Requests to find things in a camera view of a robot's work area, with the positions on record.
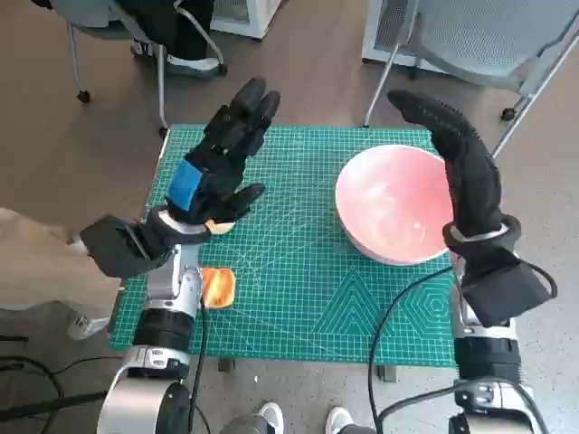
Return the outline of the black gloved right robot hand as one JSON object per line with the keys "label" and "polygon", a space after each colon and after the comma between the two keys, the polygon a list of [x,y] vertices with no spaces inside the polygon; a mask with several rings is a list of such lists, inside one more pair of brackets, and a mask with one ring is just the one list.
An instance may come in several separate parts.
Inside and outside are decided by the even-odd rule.
{"label": "black gloved right robot hand", "polygon": [[406,122],[431,132],[445,163],[458,231],[469,238],[499,230],[500,176],[476,128],[457,109],[427,95],[391,90],[387,98]]}

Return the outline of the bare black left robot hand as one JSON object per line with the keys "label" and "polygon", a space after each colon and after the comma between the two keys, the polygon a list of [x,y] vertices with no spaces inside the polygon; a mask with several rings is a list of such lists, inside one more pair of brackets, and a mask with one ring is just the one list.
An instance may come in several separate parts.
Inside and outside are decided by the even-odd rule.
{"label": "bare black left robot hand", "polygon": [[200,143],[178,165],[167,191],[167,209],[183,223],[236,222],[264,193],[262,183],[244,188],[246,160],[255,156],[277,112],[280,94],[250,79],[204,128]]}

